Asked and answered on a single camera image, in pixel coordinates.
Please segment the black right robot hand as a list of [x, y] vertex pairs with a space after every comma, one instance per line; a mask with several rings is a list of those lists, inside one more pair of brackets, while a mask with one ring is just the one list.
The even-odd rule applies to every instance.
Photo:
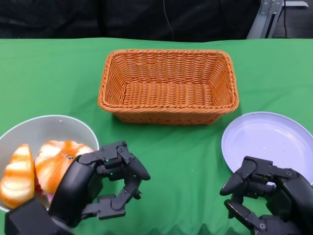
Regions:
[[[246, 156], [220, 190], [228, 217], [240, 221], [252, 235], [311, 235], [313, 187], [291, 168]], [[270, 215], [257, 216], [243, 205], [244, 197], [266, 199]]]

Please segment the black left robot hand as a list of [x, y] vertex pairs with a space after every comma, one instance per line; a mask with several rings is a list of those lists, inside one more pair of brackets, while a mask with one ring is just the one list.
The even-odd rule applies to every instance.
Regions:
[[[103, 178], [123, 180], [125, 185], [117, 195], [100, 196]], [[150, 178], [126, 142], [104, 145], [74, 159], [57, 187], [48, 213], [70, 228], [90, 217], [103, 220], [124, 216], [126, 204], [141, 198], [141, 182]]]

